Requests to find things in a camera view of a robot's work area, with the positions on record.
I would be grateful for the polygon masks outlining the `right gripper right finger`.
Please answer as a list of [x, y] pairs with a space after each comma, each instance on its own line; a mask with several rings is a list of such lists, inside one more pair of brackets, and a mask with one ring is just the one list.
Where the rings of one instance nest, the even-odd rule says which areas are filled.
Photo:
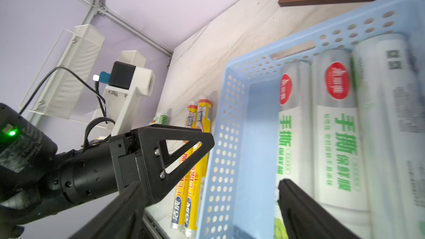
[[290, 179], [278, 185], [278, 205], [290, 239], [357, 239]]

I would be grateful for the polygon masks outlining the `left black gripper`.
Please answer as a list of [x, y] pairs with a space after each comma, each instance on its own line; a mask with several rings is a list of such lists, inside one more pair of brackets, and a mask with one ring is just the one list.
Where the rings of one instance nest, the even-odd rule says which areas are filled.
[[87, 150], [54, 158], [49, 205], [78, 206], [139, 181], [145, 204], [156, 204], [214, 147], [201, 129], [151, 125], [110, 138]]

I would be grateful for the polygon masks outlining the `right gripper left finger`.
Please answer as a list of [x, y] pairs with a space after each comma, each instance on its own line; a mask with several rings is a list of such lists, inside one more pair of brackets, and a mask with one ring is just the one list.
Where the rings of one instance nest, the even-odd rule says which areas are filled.
[[143, 186], [139, 181], [134, 182], [71, 238], [140, 239], [144, 212]]

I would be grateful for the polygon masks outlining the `white green wrap roll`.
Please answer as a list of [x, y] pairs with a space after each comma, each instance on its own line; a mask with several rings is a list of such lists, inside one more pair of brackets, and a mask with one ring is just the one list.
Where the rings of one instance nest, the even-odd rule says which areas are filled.
[[350, 55], [327, 50], [312, 63], [314, 197], [342, 224], [369, 227]]

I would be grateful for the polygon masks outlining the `white roll red oval label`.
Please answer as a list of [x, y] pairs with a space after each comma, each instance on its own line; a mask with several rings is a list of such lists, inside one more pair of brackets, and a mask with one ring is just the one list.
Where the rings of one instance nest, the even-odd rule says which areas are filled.
[[314, 193], [311, 65], [287, 64], [281, 69], [276, 184], [290, 179], [308, 195]]

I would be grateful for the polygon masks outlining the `light blue plastic basket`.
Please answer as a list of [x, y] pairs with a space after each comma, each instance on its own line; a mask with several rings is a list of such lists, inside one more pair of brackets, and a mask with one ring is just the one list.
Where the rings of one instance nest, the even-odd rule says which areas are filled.
[[[425, 0], [377, 0], [227, 64], [197, 238], [273, 239], [274, 204], [279, 197], [276, 170], [281, 69], [287, 64], [308, 62], [313, 80], [316, 56], [327, 50], [344, 50], [352, 66], [370, 225], [362, 229], [340, 223], [360, 238], [375, 239], [352, 52], [359, 43], [384, 34], [406, 38], [425, 107]], [[314, 193], [310, 197], [317, 202]]]

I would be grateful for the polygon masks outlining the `white green text roll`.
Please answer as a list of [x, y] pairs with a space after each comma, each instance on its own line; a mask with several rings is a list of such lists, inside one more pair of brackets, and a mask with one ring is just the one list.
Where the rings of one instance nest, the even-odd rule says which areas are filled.
[[425, 236], [425, 108], [406, 38], [384, 34], [352, 52], [373, 237]]

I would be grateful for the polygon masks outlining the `white roll grape picture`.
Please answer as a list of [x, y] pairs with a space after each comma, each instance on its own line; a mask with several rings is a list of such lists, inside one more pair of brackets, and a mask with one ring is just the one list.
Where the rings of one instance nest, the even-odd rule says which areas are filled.
[[278, 201], [275, 201], [274, 204], [274, 229], [273, 229], [273, 238], [274, 239], [289, 239], [287, 234], [286, 227], [283, 222], [283, 217], [281, 214], [281, 209], [279, 207]]

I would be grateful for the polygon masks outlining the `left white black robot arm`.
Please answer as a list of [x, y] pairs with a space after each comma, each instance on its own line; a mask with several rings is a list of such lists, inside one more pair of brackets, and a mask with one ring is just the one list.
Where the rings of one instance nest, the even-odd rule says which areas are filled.
[[163, 200], [214, 146], [200, 129], [151, 125], [58, 153], [57, 145], [1, 105], [1, 238], [27, 223], [102, 198], [118, 197], [76, 239], [142, 239], [145, 208]]

